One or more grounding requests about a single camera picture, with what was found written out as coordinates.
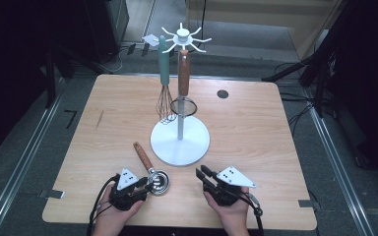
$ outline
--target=black cable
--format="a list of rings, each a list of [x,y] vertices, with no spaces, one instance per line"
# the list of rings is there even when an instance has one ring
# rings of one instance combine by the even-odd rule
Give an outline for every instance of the black cable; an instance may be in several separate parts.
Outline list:
[[[295,116],[292,116],[289,120],[288,120],[288,124],[289,126],[291,126],[291,124],[294,123],[293,125],[293,128],[292,128],[292,136],[294,136],[294,131],[296,129],[296,125],[297,125],[297,121],[300,119],[300,117],[302,117],[302,115],[306,114],[308,111],[311,110],[312,107],[314,107],[315,103],[312,102],[312,103],[309,103],[299,114],[295,115]]]
[[[99,191],[99,194],[97,195],[97,198],[96,198],[96,201],[94,202],[94,208],[92,209],[91,211],[91,214],[89,216],[89,224],[88,224],[88,232],[87,232],[87,235],[88,236],[91,236],[92,235],[92,227],[93,227],[93,224],[94,224],[94,214],[97,210],[97,205],[99,203],[99,199],[100,199],[100,196],[102,196],[103,194],[103,191],[106,189],[106,186],[108,186],[108,184],[112,181],[118,181],[119,180],[119,175],[115,175],[115,176],[112,176],[109,178],[108,181],[106,181],[106,183],[103,185],[103,187],[100,189]]]
[[[204,39],[204,21],[205,21],[205,12],[207,10],[207,0],[204,0],[204,9],[202,10],[202,21],[201,21],[201,40]]]
[[[259,235],[263,236],[264,235],[264,229],[263,229],[262,219],[260,218],[260,216],[262,216],[262,214],[263,214],[263,211],[260,209],[260,205],[254,206],[253,202],[250,199],[250,196],[247,195],[247,193],[241,192],[247,198],[247,199],[245,199],[245,198],[242,198],[240,195],[237,196],[234,193],[232,193],[232,192],[230,192],[226,189],[222,189],[222,190],[224,192],[226,192],[227,194],[230,194],[233,197],[236,197],[236,198],[242,200],[243,202],[247,203],[248,205],[250,205],[254,209],[254,215],[256,216],[257,226],[258,226],[258,229],[259,229]]]

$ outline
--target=black cabinet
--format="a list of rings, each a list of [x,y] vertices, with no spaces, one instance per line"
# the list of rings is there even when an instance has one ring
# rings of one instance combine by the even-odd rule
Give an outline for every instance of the black cabinet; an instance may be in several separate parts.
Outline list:
[[[52,43],[97,63],[118,53],[129,22],[125,0],[54,0],[45,4],[49,11],[42,13],[43,21]]]
[[[7,11],[19,6],[0,5],[0,145],[45,90],[39,70],[44,54],[39,41],[24,31],[32,26],[30,18]]]
[[[378,167],[378,1],[361,1],[353,20],[328,89],[356,156]]]

